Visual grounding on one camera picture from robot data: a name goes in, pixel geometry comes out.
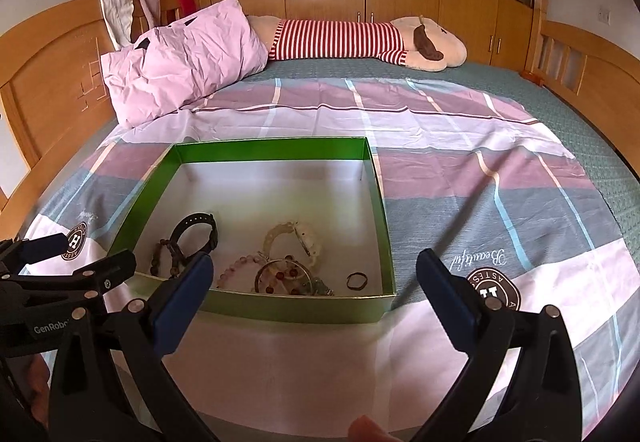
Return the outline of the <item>person's left hand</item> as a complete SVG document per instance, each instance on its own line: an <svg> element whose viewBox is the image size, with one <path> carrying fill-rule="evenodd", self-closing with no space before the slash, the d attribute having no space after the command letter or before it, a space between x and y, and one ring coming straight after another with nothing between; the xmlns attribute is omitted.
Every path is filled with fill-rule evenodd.
<svg viewBox="0 0 640 442"><path fill-rule="evenodd" d="M35 354L24 370L28 393L27 400L32 416L49 427L49 378L50 370L41 354Z"/></svg>

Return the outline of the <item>person's right hand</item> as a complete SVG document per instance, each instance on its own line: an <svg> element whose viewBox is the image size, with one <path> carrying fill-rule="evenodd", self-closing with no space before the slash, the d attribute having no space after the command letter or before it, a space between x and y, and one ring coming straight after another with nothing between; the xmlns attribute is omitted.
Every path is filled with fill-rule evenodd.
<svg viewBox="0 0 640 442"><path fill-rule="evenodd" d="M349 442L401 442L366 415L359 416L349 426Z"/></svg>

